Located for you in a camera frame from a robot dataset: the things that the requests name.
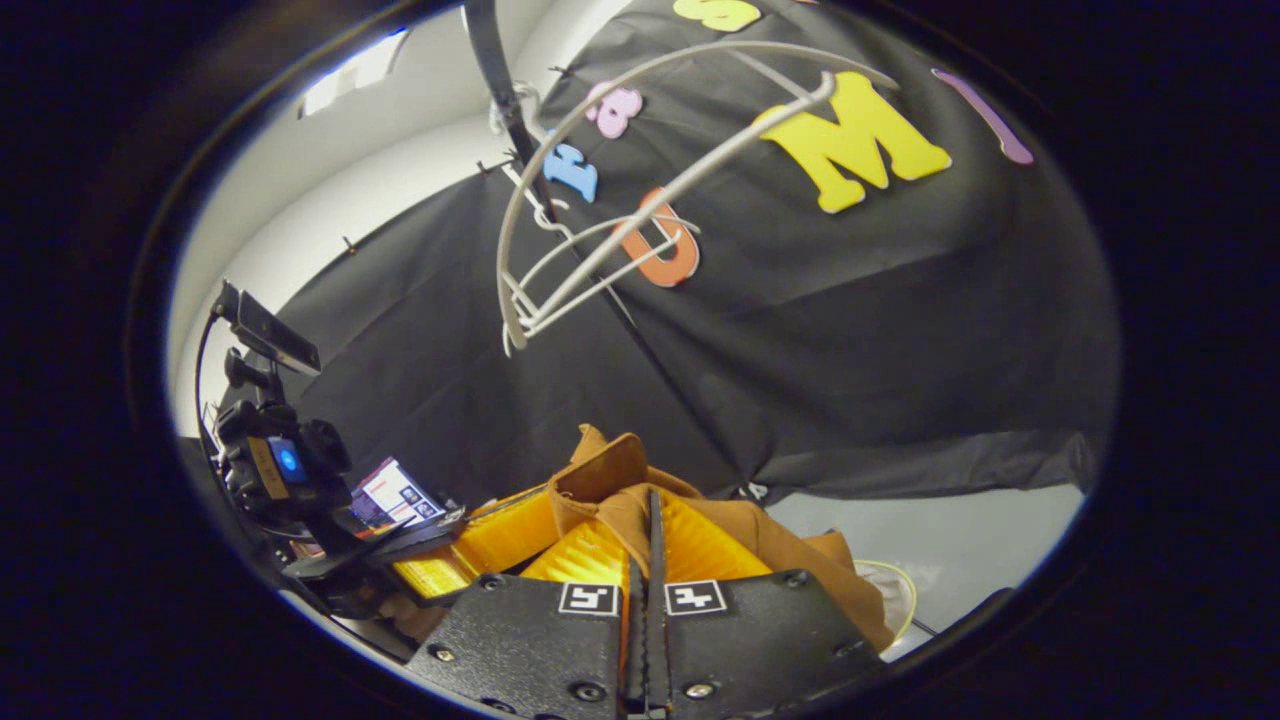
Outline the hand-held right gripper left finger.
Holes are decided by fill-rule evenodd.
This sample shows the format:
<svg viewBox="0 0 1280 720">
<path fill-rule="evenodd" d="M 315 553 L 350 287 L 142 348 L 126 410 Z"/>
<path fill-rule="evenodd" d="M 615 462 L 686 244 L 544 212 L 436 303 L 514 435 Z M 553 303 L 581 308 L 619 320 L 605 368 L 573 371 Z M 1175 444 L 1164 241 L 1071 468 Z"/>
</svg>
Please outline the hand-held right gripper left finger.
<svg viewBox="0 0 1280 720">
<path fill-rule="evenodd" d="M 520 574 L 477 577 L 406 669 L 525 719 L 622 719 L 649 707 L 644 603 L 634 557 L 591 519 Z"/>
</svg>

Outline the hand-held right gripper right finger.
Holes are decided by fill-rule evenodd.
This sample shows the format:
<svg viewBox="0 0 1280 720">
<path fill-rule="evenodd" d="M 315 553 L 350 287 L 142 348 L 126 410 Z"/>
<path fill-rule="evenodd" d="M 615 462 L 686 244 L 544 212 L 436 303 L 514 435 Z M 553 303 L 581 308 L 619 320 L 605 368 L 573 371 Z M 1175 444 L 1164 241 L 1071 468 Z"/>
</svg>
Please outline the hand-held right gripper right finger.
<svg viewBox="0 0 1280 720">
<path fill-rule="evenodd" d="M 648 715 L 797 719 L 887 671 L 815 574 L 750 553 L 676 500 L 650 497 Z"/>
</svg>

